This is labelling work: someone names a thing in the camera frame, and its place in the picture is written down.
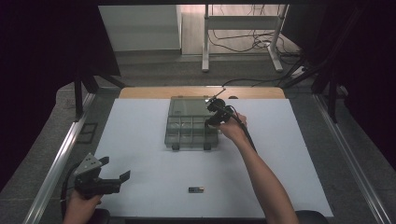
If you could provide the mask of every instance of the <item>white board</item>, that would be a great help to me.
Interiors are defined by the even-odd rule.
[[[259,155],[288,192],[295,210],[332,210],[292,112],[289,100],[226,100],[247,116]],[[110,157],[100,176],[131,170],[120,193],[100,207],[113,217],[264,217],[248,172],[231,140],[219,136],[210,152],[174,152],[164,143],[170,100],[117,99],[95,157]],[[188,193],[188,187],[205,187]]]

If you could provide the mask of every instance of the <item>cable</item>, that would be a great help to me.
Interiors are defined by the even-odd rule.
[[[241,38],[241,37],[260,37],[260,36],[265,36],[265,35],[272,35],[273,33],[263,33],[263,34],[259,34],[259,35],[232,35],[232,36],[225,36],[225,37],[218,37],[216,36],[215,30],[213,31],[213,35],[215,36],[216,39],[222,40],[222,39],[234,39],[234,38]]]
[[[220,5],[220,10],[221,10],[221,13],[224,15],[224,11],[222,10],[222,5]]]
[[[287,77],[290,77],[293,72],[295,72],[301,65],[303,65],[304,61],[305,61],[305,56],[302,55],[302,57],[291,67],[291,69],[289,69],[288,73],[285,76],[283,76],[282,79],[279,80],[276,86],[279,87],[280,83]]]
[[[254,5],[251,5],[251,7],[250,7],[250,11],[249,11],[249,13],[247,14],[247,15],[250,15],[250,13],[253,11],[253,8],[254,8]]]
[[[234,113],[230,113],[229,111],[225,110],[225,109],[222,108],[222,107],[219,107],[218,105],[213,104],[213,106],[214,106],[215,108],[219,109],[221,112],[230,115],[233,119],[236,120],[236,122],[238,122],[238,124],[239,124],[239,126],[241,127],[242,131],[244,131],[245,135],[247,136],[247,140],[249,141],[251,147],[253,148],[253,150],[254,150],[255,152],[257,152],[256,147],[254,146],[253,140],[251,139],[251,136],[250,136],[250,134],[249,134],[249,132],[248,132],[247,126],[244,124],[244,122],[242,122],[242,120],[241,120],[238,116],[235,115],[235,114],[236,114],[236,110],[234,110],[234,108],[231,106],[231,108],[232,108],[233,111],[235,112],[235,114],[234,114]]]
[[[277,77],[277,78],[273,78],[273,79],[254,79],[254,78],[235,78],[235,79],[231,79],[226,81],[224,84],[221,85],[221,87],[225,87],[226,85],[228,85],[231,82],[235,82],[235,81],[256,81],[259,82],[259,84],[264,83],[264,82],[272,82],[272,81],[278,81],[282,78],[284,78],[285,76],[282,77]]]
[[[242,53],[242,52],[246,52],[246,51],[249,51],[249,50],[251,50],[251,49],[254,49],[254,47],[255,47],[255,44],[253,44],[253,46],[252,46],[250,49],[242,49],[242,50],[230,49],[230,48],[228,48],[227,46],[219,45],[219,44],[213,43],[213,41],[210,39],[210,35],[209,35],[209,34],[207,34],[207,37],[208,37],[210,43],[212,43],[212,45],[217,46],[217,47],[222,47],[222,48],[225,48],[225,49],[229,49],[229,50],[234,51],[234,52]]]
[[[260,11],[260,15],[262,15],[262,13],[264,12],[264,8],[265,8],[265,5],[262,5],[262,10]]]

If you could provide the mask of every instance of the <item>small black object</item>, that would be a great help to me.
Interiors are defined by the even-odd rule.
[[[204,143],[204,150],[205,151],[209,151],[212,149],[212,144],[210,143]]]
[[[172,150],[179,151],[180,150],[180,144],[179,143],[172,144]]]
[[[189,187],[189,193],[204,193],[204,187]]]
[[[206,126],[220,125],[222,122],[227,122],[233,114],[231,106],[225,105],[225,102],[218,98],[214,98],[207,109],[210,112],[216,112],[216,114],[206,120]]]
[[[74,172],[75,190],[87,199],[95,195],[119,193],[121,184],[130,178],[131,171],[120,175],[119,179],[102,179],[99,177],[101,167],[108,162],[109,157],[97,160],[89,153]]]
[[[233,113],[233,107],[231,105],[226,105],[223,100],[216,98],[216,96],[217,95],[213,96],[207,101],[209,103],[207,109],[210,112],[216,112],[216,114],[205,121],[205,126],[206,127],[208,125],[217,126],[220,125],[222,122],[227,122],[230,118],[233,118],[236,120],[236,122],[238,122],[239,126],[247,136],[249,143],[251,144],[253,149],[257,152],[256,148],[254,147],[253,140],[251,139],[250,134],[248,133],[247,126],[242,122],[240,118],[238,118],[237,115]]]

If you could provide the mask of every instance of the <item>wire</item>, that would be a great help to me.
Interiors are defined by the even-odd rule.
[[[260,15],[264,15],[265,16],[264,8],[265,8],[265,5],[262,5],[262,10],[260,11]]]
[[[221,10],[221,13],[224,15],[224,11],[222,10],[222,5],[220,5],[220,10]]]
[[[234,38],[241,38],[241,37],[256,37],[256,36],[260,37],[260,36],[272,35],[273,34],[273,33],[262,33],[262,34],[259,34],[259,35],[254,35],[253,34],[253,35],[233,35],[233,36],[218,37],[218,36],[216,36],[215,30],[212,30],[212,31],[213,31],[213,35],[215,36],[215,38],[219,39],[219,40],[222,40],[222,39],[234,39]]]
[[[253,11],[253,8],[254,8],[254,5],[251,5],[250,11],[249,11],[249,13],[247,15],[250,15],[250,13]]]
[[[247,51],[249,51],[249,50],[254,49],[254,48],[257,46],[257,44],[253,43],[253,46],[252,46],[251,48],[249,48],[249,49],[241,49],[241,50],[238,50],[238,49],[231,49],[231,48],[229,48],[229,47],[227,47],[227,46],[219,45],[219,44],[213,43],[212,39],[210,39],[210,35],[209,35],[209,34],[207,34],[207,37],[208,37],[208,39],[209,39],[209,41],[210,41],[210,43],[211,43],[212,45],[217,46],[217,47],[222,47],[222,48],[225,48],[225,49],[229,49],[229,50],[231,50],[231,51],[239,52],[239,53],[247,52]]]
[[[236,112],[236,109],[235,109],[235,107],[233,107],[232,105],[230,105],[230,108],[232,108],[233,109],[233,112],[235,112],[235,115],[239,118],[239,116],[238,116],[238,113]]]
[[[278,49],[278,47],[276,46],[276,50],[277,50],[278,53],[280,53],[280,54],[290,54],[290,55],[292,54],[292,55],[300,56],[300,52],[297,52],[297,51],[296,52],[289,52],[289,51],[287,51],[286,48],[285,48],[285,40],[281,36],[279,36],[279,39],[282,40],[282,49],[283,49],[284,52],[280,51]]]
[[[273,79],[255,79],[255,78],[235,78],[235,79],[231,79],[229,81],[226,81],[224,84],[221,85],[221,87],[225,87],[226,85],[228,85],[231,82],[235,82],[235,81],[255,81],[255,82],[259,82],[259,84],[255,84],[251,87],[260,85],[261,83],[265,83],[265,82],[272,82],[272,81],[278,81],[283,79],[285,76],[283,77],[277,77],[277,78],[273,78]]]
[[[289,55],[279,55],[279,60],[282,62],[282,63],[285,63],[285,64],[295,64],[295,62],[294,63],[288,63],[288,62],[286,62],[285,60],[284,60],[284,57],[294,57],[294,56],[289,56]]]
[[[251,136],[250,136],[250,134],[249,134],[249,132],[248,132],[247,126],[246,126],[246,125],[244,124],[244,122],[242,122],[242,120],[237,116],[236,110],[234,111],[235,114],[236,114],[236,115],[235,115],[234,113],[230,113],[229,111],[227,111],[226,109],[224,109],[224,108],[222,108],[222,107],[220,107],[220,106],[218,106],[218,105],[213,104],[213,106],[214,106],[215,108],[217,108],[218,110],[220,110],[221,112],[230,115],[233,119],[236,120],[236,122],[238,122],[239,126],[240,126],[241,129],[244,131],[245,135],[247,136],[247,140],[249,141],[251,147],[253,148],[253,150],[254,150],[255,152],[257,152],[256,147],[254,146],[253,140],[251,139]]]
[[[286,79],[286,78],[288,78],[288,77],[291,77],[292,73],[295,72],[295,71],[298,69],[298,67],[300,67],[301,65],[303,65],[304,61],[305,61],[305,56],[303,55],[303,56],[300,57],[300,59],[291,67],[291,69],[289,69],[288,73],[287,73],[285,76],[283,76],[282,79],[279,80],[279,82],[277,83],[276,86],[279,87],[280,83],[281,83],[284,79]]]

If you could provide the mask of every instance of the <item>wall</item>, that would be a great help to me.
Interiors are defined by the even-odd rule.
[[[100,6],[114,51],[180,49],[179,6]]]
[[[369,1],[341,48],[337,78],[351,115],[396,170],[395,10],[396,4]]]

